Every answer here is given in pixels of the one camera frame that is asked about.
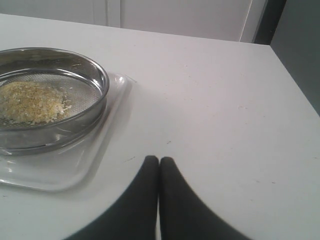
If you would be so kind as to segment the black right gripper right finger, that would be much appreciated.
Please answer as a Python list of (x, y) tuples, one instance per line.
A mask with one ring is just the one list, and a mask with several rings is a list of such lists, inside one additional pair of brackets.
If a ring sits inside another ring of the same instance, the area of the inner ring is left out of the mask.
[(159, 220), (163, 240), (248, 239), (203, 203), (173, 158), (163, 157), (159, 168)]

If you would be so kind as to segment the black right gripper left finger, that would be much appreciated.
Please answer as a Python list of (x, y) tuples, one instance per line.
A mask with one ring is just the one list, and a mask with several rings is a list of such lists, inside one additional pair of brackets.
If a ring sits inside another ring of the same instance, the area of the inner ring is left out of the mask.
[(160, 167), (145, 157), (137, 175), (117, 201), (69, 240), (155, 240)]

